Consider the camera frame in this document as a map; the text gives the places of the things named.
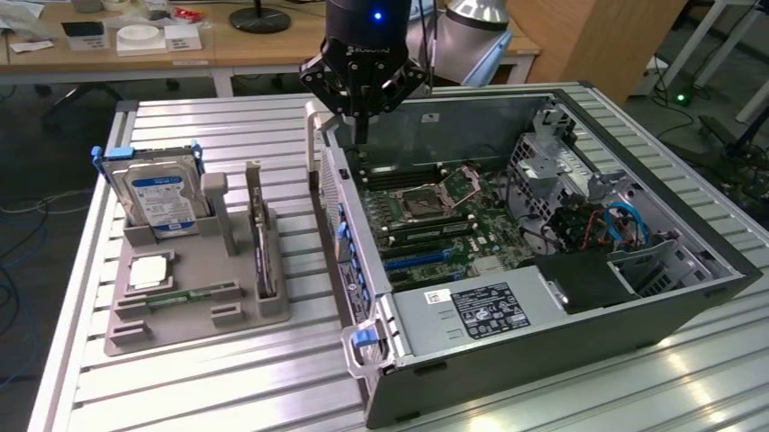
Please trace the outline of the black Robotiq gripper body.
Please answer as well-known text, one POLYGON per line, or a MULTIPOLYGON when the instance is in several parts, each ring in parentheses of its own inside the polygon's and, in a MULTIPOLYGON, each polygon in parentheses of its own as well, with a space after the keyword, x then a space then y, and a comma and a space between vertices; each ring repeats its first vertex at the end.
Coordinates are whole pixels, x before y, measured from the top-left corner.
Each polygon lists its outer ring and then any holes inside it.
POLYGON ((324 61, 344 88, 381 86, 405 66, 409 1, 329 1, 324 61))

